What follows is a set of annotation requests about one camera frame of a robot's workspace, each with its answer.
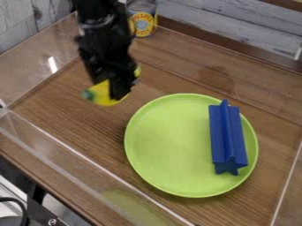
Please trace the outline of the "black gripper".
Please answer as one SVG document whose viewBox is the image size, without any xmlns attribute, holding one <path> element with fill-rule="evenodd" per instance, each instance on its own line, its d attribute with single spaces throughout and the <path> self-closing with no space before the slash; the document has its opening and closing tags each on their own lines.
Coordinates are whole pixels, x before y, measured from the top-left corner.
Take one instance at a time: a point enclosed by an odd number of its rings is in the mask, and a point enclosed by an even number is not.
<svg viewBox="0 0 302 226">
<path fill-rule="evenodd" d="M 132 35 L 124 18 L 77 19 L 80 34 L 75 37 L 77 52 L 92 83 L 110 81 L 110 97 L 120 101 L 131 92 L 139 69 L 128 54 Z M 107 70 L 118 70 L 107 75 Z"/>
</svg>

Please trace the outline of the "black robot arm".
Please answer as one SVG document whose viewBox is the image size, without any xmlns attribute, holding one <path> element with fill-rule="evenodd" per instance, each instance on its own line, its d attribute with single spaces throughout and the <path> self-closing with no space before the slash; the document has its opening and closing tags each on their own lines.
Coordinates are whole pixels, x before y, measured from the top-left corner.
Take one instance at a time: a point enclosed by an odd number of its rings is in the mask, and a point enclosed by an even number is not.
<svg viewBox="0 0 302 226">
<path fill-rule="evenodd" d="M 128 54 L 132 35 L 126 10 L 116 0 L 72 0 L 77 52 L 92 86 L 83 92 L 94 104 L 112 106 L 130 94 L 140 68 Z"/>
</svg>

